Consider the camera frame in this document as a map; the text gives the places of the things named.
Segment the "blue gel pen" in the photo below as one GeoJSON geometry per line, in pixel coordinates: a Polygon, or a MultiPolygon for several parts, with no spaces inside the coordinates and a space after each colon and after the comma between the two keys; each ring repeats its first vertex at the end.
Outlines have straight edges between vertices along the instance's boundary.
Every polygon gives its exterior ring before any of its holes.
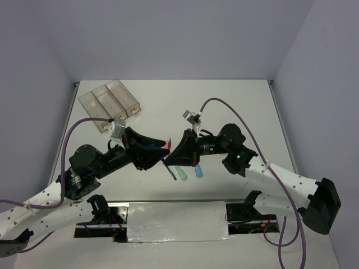
{"type": "Polygon", "coordinates": [[[169,174],[171,175],[171,177],[174,179],[174,180],[177,180],[177,177],[175,176],[174,172],[171,170],[170,167],[166,166],[165,165],[165,168],[168,170],[169,174]]]}

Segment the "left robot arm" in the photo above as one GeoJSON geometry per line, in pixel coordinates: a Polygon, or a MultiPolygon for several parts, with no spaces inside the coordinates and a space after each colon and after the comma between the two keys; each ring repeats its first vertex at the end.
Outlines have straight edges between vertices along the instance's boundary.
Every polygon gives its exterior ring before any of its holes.
{"type": "Polygon", "coordinates": [[[106,222],[110,209],[104,196],[95,194],[83,200],[100,187],[99,180],[129,164],[148,170],[170,153],[165,141],[142,136],[130,127],[121,140],[123,146],[115,145],[105,153],[92,145],[80,146],[69,159],[70,167],[62,169],[54,182],[2,212],[1,257],[28,252],[32,240],[68,225],[106,222]]]}

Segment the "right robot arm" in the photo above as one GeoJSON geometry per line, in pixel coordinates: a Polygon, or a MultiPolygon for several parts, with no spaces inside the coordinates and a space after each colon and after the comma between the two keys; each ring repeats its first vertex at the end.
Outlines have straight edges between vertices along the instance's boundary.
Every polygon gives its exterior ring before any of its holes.
{"type": "Polygon", "coordinates": [[[187,129],[179,145],[166,158],[165,165],[196,166],[201,156],[226,154],[222,163],[229,173],[272,185],[290,195],[278,197],[264,191],[251,191],[243,207],[249,219],[257,219],[260,215],[300,216],[309,229],[329,234],[341,207],[334,182],[327,178],[306,178],[264,162],[243,144],[245,139],[234,123],[226,124],[217,136],[200,137],[187,129]]]}

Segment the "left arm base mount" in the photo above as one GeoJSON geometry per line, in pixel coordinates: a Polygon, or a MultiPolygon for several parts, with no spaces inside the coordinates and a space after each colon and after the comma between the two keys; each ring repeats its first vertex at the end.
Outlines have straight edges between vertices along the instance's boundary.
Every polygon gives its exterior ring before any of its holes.
{"type": "Polygon", "coordinates": [[[86,200],[90,206],[89,221],[75,226],[75,238],[110,238],[116,243],[127,242],[129,204],[108,202],[104,196],[95,194],[86,200]]]}

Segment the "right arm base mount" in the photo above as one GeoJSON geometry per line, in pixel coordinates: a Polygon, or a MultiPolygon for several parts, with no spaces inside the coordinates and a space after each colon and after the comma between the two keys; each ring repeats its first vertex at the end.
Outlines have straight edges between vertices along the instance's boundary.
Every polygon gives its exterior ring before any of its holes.
{"type": "Polygon", "coordinates": [[[230,235],[278,233],[277,217],[275,215],[263,215],[254,208],[255,199],[260,191],[252,191],[242,202],[228,202],[225,204],[226,213],[224,219],[228,223],[230,235]]]}

